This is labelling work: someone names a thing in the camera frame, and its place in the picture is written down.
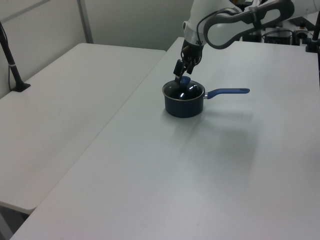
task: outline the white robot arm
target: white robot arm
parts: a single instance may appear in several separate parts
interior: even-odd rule
[[[229,0],[194,0],[190,19],[184,22],[182,60],[174,74],[179,82],[182,74],[191,74],[201,61],[206,43],[215,49],[225,49],[241,36],[261,30],[284,20],[320,11],[320,0],[268,0],[242,12]]]

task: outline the white wall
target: white wall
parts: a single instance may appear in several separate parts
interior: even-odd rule
[[[86,42],[77,0],[50,0],[5,22],[3,27],[23,81]],[[8,62],[0,47],[0,98],[8,92]]]
[[[85,0],[93,42],[168,50],[193,0]]]

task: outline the saucepan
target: saucepan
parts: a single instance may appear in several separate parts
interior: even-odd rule
[[[162,92],[165,110],[177,118],[191,118],[203,111],[204,99],[212,99],[219,94],[247,94],[248,88],[219,88],[206,92],[205,87],[188,76],[183,76],[180,83],[167,82]]]

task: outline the table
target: table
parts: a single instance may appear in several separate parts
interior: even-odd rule
[[[320,91],[304,47],[204,47],[192,79],[219,95],[164,110],[179,38],[13,240],[317,240]]]
[[[82,43],[0,100],[0,205],[30,214],[164,51]]]

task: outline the blue handle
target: blue handle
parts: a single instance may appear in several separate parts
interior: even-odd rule
[[[208,92],[207,99],[212,99],[219,94],[247,94],[249,92],[249,88],[219,88]]]

